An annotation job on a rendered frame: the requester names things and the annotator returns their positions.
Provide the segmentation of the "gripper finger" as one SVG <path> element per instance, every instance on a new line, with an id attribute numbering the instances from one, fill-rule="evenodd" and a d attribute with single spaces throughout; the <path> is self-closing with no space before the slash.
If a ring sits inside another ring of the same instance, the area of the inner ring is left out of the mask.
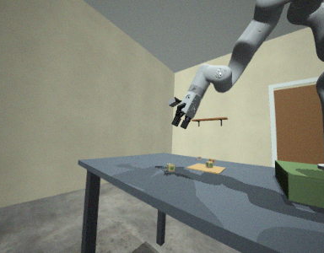
<path id="1" fill-rule="evenodd" d="M 185 120 L 183 120 L 183 122 L 181 123 L 181 127 L 186 129 L 190 121 L 191 121 L 191 118 L 188 116 L 185 116 Z"/>
<path id="2" fill-rule="evenodd" d="M 178 125 L 179 125 L 179 123 L 181 121 L 181 118 L 185 115 L 185 113 L 183 111 L 181 111 L 182 108 L 185 107 L 185 106 L 186 106 L 186 103 L 183 103 L 183 104 L 177 106 L 175 118 L 171 123 L 172 125 L 178 127 Z"/>

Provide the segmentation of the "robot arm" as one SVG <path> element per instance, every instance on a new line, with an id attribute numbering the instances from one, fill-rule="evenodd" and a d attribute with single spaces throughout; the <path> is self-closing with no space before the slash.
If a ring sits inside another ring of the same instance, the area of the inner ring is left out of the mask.
<path id="1" fill-rule="evenodd" d="M 287 19 L 291 24 L 311 28 L 316 54 L 324 62 L 324 3 L 323 0 L 257 0 L 253 20 L 236 41 L 228 67 L 203 64 L 197 70 L 188 91 L 205 95 L 210 82 L 219 93 L 230 90 L 254 54 L 277 25 L 284 4 L 290 3 Z M 192 86 L 194 85 L 194 86 Z M 316 81 L 321 101 L 324 132 L 324 72 Z"/>

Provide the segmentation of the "beige flat mat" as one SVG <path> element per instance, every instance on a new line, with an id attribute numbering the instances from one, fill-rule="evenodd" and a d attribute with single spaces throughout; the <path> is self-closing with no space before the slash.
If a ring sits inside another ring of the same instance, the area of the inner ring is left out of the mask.
<path id="1" fill-rule="evenodd" d="M 225 170 L 225 168 L 218 167 L 218 166 L 209 168 L 209 167 L 206 167 L 205 164 L 194 164 L 194 165 L 186 167 L 186 168 L 191 169 L 191 170 L 199 170 L 199 171 L 203 171 L 203 172 L 208 172 L 208 173 L 212 173 L 212 174 L 216 174 L 216 175 L 219 175 L 221 172 L 223 172 Z"/>

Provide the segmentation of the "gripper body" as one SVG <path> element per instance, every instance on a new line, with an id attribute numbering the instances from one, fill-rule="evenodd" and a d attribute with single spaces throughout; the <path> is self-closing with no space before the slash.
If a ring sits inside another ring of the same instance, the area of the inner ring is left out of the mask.
<path id="1" fill-rule="evenodd" d="M 184 116 L 194 118 L 202 99 L 203 97 L 200 94 L 194 93 L 192 91 L 187 91 L 184 99 L 181 102 L 181 104 L 186 103 L 186 106 L 181 110 L 185 113 Z"/>

